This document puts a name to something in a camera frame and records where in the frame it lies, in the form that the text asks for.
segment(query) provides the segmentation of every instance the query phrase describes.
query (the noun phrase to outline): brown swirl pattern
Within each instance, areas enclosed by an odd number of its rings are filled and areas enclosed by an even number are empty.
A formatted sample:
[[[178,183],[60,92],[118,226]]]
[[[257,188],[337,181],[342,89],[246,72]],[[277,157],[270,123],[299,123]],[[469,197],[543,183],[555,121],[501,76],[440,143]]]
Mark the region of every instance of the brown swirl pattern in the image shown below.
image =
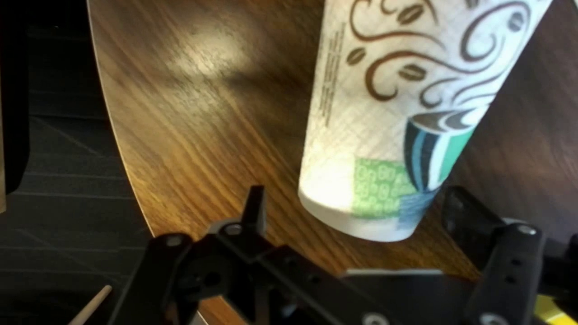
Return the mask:
[[[492,101],[496,94],[489,92],[489,85],[501,80],[508,71],[510,63],[505,63],[501,56],[507,53],[505,49],[512,35],[530,33],[532,9],[521,0],[499,4],[489,9],[481,9],[481,4],[483,0],[465,0],[469,11],[479,13],[461,33],[460,47],[451,47],[451,44],[445,44],[433,33],[429,24],[423,24],[431,16],[431,24],[440,26],[438,9],[433,0],[420,0],[411,6],[398,4],[398,7],[395,6],[395,0],[382,0],[377,9],[380,9],[387,20],[396,22],[395,26],[398,27],[377,35],[362,33],[357,16],[360,9],[373,9],[371,6],[378,4],[375,4],[375,0],[357,0],[351,7],[349,26],[353,36],[362,44],[369,45],[391,38],[409,38],[409,42],[413,42],[411,38],[422,38],[425,44],[438,47],[438,53],[443,51],[449,58],[460,58],[447,62],[431,53],[414,49],[389,51],[367,65],[367,92],[378,101],[393,101],[405,87],[420,87],[420,105],[427,110],[443,107],[461,109],[463,105],[483,98],[490,98]],[[496,18],[501,18],[499,15],[510,15],[508,22],[505,22],[503,27],[490,29],[487,24],[496,24]],[[348,62],[349,65],[360,65],[364,58],[366,47],[362,45],[351,51]],[[387,83],[380,81],[378,89],[377,74],[384,67],[389,67],[387,71],[398,71],[398,74],[389,76]],[[454,94],[447,94],[445,89],[449,85],[463,81],[465,78],[472,80],[472,83],[461,89],[452,89]]]

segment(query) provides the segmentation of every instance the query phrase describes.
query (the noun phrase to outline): wooden table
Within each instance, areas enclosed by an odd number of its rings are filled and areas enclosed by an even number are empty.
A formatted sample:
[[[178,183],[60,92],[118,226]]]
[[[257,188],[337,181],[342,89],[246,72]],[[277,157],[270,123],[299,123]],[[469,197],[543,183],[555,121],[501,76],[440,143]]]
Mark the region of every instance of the wooden table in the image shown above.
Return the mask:
[[[578,231],[578,16],[572,6],[552,7],[451,181],[563,239]],[[438,213],[407,242],[375,244],[330,230],[301,206],[322,0],[95,0],[89,7],[111,121],[154,235],[201,239],[216,221],[241,213],[252,184],[266,184],[268,239],[331,273],[442,267],[478,275]]]

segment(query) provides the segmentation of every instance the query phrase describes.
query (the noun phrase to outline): dark floor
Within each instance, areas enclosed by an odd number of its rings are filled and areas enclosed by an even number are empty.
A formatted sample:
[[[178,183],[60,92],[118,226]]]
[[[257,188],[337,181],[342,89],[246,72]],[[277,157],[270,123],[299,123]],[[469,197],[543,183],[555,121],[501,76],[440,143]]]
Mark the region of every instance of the dark floor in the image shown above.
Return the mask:
[[[68,323],[118,295],[151,233],[115,145],[88,33],[30,27],[32,159],[0,217],[0,323]],[[104,323],[104,313],[93,323]]]

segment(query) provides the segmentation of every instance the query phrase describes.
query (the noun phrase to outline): paper cup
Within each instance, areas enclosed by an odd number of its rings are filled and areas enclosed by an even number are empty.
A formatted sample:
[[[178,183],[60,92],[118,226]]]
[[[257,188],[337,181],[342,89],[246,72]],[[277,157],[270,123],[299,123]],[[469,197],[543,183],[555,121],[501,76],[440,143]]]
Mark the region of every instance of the paper cup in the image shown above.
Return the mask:
[[[552,0],[326,0],[302,204],[411,237]]]

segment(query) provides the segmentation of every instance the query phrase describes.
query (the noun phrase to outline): white paper cup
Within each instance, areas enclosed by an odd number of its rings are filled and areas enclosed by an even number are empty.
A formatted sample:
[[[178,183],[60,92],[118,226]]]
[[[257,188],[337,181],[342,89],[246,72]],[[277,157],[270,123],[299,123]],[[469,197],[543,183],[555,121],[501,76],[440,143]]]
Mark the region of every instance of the white paper cup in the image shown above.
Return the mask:
[[[552,0],[326,0],[302,204],[411,237]]]

